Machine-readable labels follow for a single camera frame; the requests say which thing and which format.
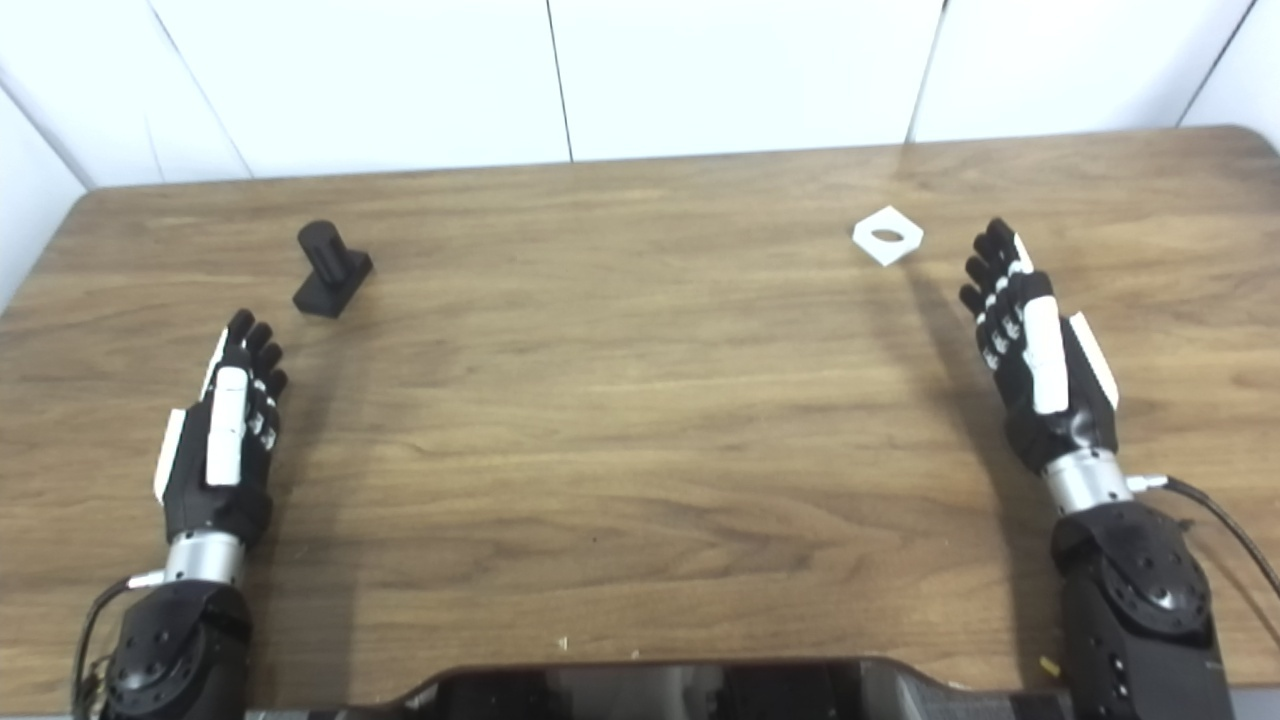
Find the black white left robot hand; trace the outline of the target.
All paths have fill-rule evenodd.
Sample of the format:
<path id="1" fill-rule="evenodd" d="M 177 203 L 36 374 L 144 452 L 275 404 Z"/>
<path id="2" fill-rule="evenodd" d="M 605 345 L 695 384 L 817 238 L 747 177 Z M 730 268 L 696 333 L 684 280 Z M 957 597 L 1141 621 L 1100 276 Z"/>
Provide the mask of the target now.
<path id="1" fill-rule="evenodd" d="M 216 532 L 251 550 L 265 537 L 289 382 L 273 336 L 268 323 L 238 310 L 219 334 L 197 400 L 172 411 L 154 478 L 168 542 Z"/>

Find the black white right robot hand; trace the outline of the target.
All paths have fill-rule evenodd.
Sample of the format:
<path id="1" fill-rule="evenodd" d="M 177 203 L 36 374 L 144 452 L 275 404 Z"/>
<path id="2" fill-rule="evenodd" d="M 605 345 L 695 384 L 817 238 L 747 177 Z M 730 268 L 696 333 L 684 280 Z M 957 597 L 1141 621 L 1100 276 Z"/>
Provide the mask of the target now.
<path id="1" fill-rule="evenodd" d="M 1114 377 L 1078 316 L 1061 313 L 1047 272 L 996 217 L 975 236 L 959 291 L 1004 404 L 1010 448 L 1030 471 L 1076 452 L 1116 454 Z"/>

